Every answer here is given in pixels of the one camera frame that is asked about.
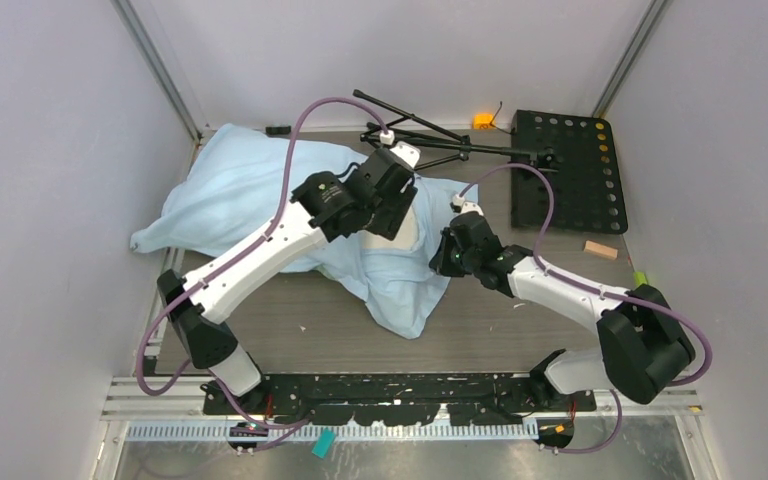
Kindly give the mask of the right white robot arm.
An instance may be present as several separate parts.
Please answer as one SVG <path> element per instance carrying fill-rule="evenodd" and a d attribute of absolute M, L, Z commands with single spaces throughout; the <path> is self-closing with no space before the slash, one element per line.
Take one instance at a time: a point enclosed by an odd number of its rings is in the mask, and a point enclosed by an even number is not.
<path fill-rule="evenodd" d="M 696 358 L 659 290 L 613 287 L 556 268 L 528 248 L 503 245 L 480 213 L 461 213 L 442 229 L 429 266 L 441 276 L 471 276 L 488 290 L 541 305 L 597 339 L 593 349 L 559 349 L 530 370 L 532 400 L 544 410 L 587 390 L 613 389 L 649 404 Z"/>

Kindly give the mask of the green and blue pillowcase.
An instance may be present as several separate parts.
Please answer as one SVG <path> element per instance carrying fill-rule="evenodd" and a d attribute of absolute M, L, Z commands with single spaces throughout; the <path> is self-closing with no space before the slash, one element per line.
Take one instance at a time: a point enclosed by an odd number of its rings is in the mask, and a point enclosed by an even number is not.
<path fill-rule="evenodd" d="M 288 142 L 226 124 L 168 195 L 160 217 L 136 231 L 137 253 L 182 248 L 218 257 L 265 225 L 278 208 Z M 366 232 L 339 238 L 285 267 L 318 270 L 361 299 L 373 320 L 406 339 L 419 337 L 449 280 L 432 272 L 452 198 L 465 183 L 418 177 L 418 193 L 396 238 Z"/>

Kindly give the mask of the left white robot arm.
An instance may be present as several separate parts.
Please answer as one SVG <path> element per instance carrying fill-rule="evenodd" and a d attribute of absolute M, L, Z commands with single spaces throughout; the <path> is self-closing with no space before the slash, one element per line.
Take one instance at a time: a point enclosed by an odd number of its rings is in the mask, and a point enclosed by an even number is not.
<path fill-rule="evenodd" d="M 227 252 L 183 276 L 167 271 L 159 277 L 164 315 L 190 362 L 214 374 L 240 412 L 258 412 L 267 389 L 228 326 L 230 315 L 287 265 L 339 237 L 367 231 L 394 239 L 417 193 L 419 159 L 419 149 L 399 142 L 342 175 L 313 173 L 275 217 Z"/>

